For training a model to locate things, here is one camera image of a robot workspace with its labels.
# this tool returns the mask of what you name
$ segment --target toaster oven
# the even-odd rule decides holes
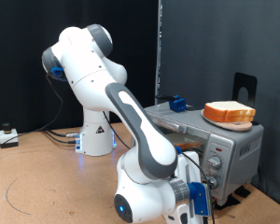
[[[147,107],[146,112],[175,145],[198,153],[218,205],[257,174],[263,136],[260,124],[245,132],[229,131],[206,121],[201,110],[176,113],[168,103]]]

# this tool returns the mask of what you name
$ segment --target black cable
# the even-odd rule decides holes
[[[210,200],[213,200],[213,197],[212,197],[212,190],[211,190],[211,184],[209,183],[209,180],[208,180],[206,174],[204,173],[202,167],[201,167],[200,165],[198,165],[198,164],[197,164],[193,159],[191,159],[189,156],[187,156],[186,153],[181,152],[181,154],[183,154],[184,157],[186,157],[188,160],[190,160],[191,162],[193,162],[193,164],[194,164],[195,166],[197,166],[198,169],[200,170],[200,172],[203,174],[204,179],[205,179],[205,181],[206,181],[206,183],[207,183],[207,186],[208,186],[208,188],[209,188],[209,197],[210,197]],[[215,215],[214,215],[214,209],[213,209],[213,207],[212,207],[212,218],[213,218],[213,224],[215,224]]]
[[[50,129],[45,129],[47,132],[49,132],[49,133],[52,133],[52,134],[54,134],[54,135],[56,135],[56,136],[58,136],[58,137],[66,137],[66,134],[62,134],[62,133],[56,133],[56,132],[54,132],[54,131],[52,131],[52,130],[50,130]]]
[[[117,133],[115,132],[115,130],[113,129],[113,127],[112,127],[110,121],[109,121],[108,118],[106,117],[106,114],[105,114],[104,111],[103,111],[103,113],[104,113],[104,116],[105,116],[106,121],[108,122],[108,124],[109,124],[110,128],[112,129],[112,131],[114,132],[115,136],[120,140],[120,142],[121,142],[124,146],[126,146],[126,148],[131,149],[131,148],[128,147],[128,146],[122,141],[122,139],[118,136],[118,134],[117,134]]]
[[[46,79],[47,79],[48,83],[50,84],[51,88],[53,89],[54,93],[56,94],[56,96],[60,99],[61,104],[60,104],[60,107],[59,107],[59,110],[58,110],[57,115],[55,116],[55,118],[54,118],[51,122],[49,122],[48,124],[46,124],[45,126],[39,128],[39,129],[36,129],[36,130],[34,130],[34,131],[30,131],[30,132],[28,132],[28,133],[35,133],[35,132],[44,130],[44,129],[47,128],[52,122],[54,122],[54,121],[56,120],[56,118],[58,118],[58,116],[60,115],[60,112],[62,111],[62,108],[63,108],[63,98],[56,92],[56,90],[54,89],[52,83],[50,82],[50,80],[49,80],[49,73],[47,73]],[[12,138],[8,139],[6,142],[0,144],[0,147],[1,147],[3,144],[9,142],[10,140],[12,140],[12,139],[14,139],[14,138],[17,138],[17,137],[21,137],[21,136],[26,135],[26,134],[28,134],[28,133],[18,134],[17,136],[12,137]]]
[[[54,136],[50,135],[50,134],[47,132],[47,130],[45,130],[44,132],[45,132],[48,136],[50,136],[52,139],[54,139],[55,141],[57,141],[57,142],[66,143],[66,144],[75,144],[75,143],[76,143],[76,141],[64,142],[64,141],[59,140],[59,139],[55,138]]]

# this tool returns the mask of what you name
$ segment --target wooden table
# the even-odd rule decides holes
[[[123,124],[114,128],[130,144]],[[108,155],[90,157],[44,133],[30,133],[20,138],[18,147],[0,149],[0,224],[124,223],[113,205],[116,164],[127,151],[118,144]],[[246,188],[251,191],[248,198],[234,196],[241,204],[215,210],[216,224],[280,223],[280,205],[251,185]],[[159,217],[149,223],[166,221]]]

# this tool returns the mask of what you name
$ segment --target bread slice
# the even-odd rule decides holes
[[[216,122],[240,122],[240,121],[253,121],[254,116],[236,116],[236,117],[219,117],[214,114],[208,113],[204,110],[203,115],[205,118]]]
[[[221,101],[205,104],[204,111],[217,117],[255,116],[256,110],[236,101]]]

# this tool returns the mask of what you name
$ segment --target black backdrop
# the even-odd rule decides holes
[[[280,0],[162,2],[161,93],[204,106],[231,100],[236,72],[255,76],[264,137],[252,183],[280,203]]]
[[[0,1],[0,129],[5,121],[19,133],[42,127],[60,101],[45,79],[42,52],[69,26],[98,23],[111,34],[109,59],[125,66],[127,88],[145,107],[154,104],[158,1]],[[64,100],[51,129],[82,125],[82,106],[68,83],[53,81]],[[113,115],[112,121],[119,121]]]

